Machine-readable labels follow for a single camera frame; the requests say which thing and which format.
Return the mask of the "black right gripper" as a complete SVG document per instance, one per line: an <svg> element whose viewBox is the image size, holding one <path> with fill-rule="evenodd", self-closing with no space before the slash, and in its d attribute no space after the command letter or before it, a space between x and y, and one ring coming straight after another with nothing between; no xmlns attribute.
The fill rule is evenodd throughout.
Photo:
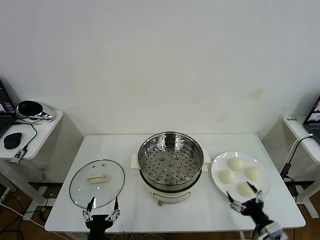
<svg viewBox="0 0 320 240"><path fill-rule="evenodd" d="M262 191L258 190L253 184L246 182L249 187L255 193L255 198L252 198L242 204L238 204L231 197L227 191L227 198L230 202L231 209L235 210L238 213L241 213L244 216L249 216L252 218L253 222L260 227L265 227L266 225L272 223L273 221L263 212L264 203L261 199Z"/></svg>

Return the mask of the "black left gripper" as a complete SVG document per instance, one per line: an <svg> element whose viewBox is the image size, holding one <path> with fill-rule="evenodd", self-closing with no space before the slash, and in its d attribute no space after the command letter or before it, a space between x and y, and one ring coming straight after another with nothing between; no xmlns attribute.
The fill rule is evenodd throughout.
<svg viewBox="0 0 320 240"><path fill-rule="evenodd" d="M86 210L82 211L85 225L89 229L88 240L103 240L105 231L113 226L120 216L118 196L115 198L113 211L108 214L91 215L96 198L93 196L87 204Z"/></svg>

